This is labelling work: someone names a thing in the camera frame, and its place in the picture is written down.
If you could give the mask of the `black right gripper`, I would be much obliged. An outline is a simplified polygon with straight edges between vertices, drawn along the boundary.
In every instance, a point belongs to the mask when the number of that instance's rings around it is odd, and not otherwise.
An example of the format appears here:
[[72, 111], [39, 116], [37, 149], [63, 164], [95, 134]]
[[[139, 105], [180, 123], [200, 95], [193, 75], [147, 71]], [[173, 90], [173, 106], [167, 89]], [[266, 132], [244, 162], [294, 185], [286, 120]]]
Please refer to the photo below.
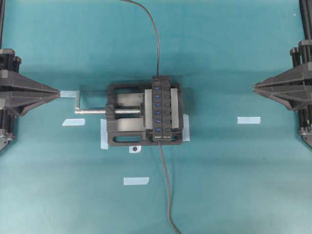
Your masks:
[[290, 56], [292, 57], [292, 65], [294, 68], [255, 84], [253, 86], [253, 92], [278, 102], [285, 106], [287, 110], [295, 112], [304, 109], [310, 105], [312, 101], [290, 97], [288, 95], [278, 96], [278, 94], [273, 94], [272, 92], [257, 90], [275, 86], [290, 86], [291, 88], [295, 88], [296, 83], [312, 79], [312, 66], [301, 65], [312, 61], [312, 40], [301, 40], [297, 47], [293, 47], [290, 50]]

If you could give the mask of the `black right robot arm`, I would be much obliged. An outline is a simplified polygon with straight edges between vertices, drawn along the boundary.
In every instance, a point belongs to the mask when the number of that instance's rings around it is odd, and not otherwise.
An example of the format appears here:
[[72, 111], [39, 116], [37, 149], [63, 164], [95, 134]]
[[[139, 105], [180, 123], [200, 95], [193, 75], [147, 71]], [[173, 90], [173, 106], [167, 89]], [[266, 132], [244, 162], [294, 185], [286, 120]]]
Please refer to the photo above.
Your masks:
[[302, 140], [312, 145], [312, 41], [290, 50], [293, 68], [253, 86], [253, 92], [297, 112]]

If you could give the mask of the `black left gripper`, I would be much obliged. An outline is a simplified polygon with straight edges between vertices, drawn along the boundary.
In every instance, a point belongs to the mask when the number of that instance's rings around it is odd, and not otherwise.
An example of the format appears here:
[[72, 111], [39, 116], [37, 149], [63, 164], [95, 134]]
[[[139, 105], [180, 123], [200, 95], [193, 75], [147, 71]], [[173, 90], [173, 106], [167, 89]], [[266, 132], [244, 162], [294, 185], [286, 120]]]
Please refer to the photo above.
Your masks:
[[13, 49], [0, 50], [0, 145], [15, 138], [15, 117], [60, 97], [60, 92], [19, 74], [21, 58]]

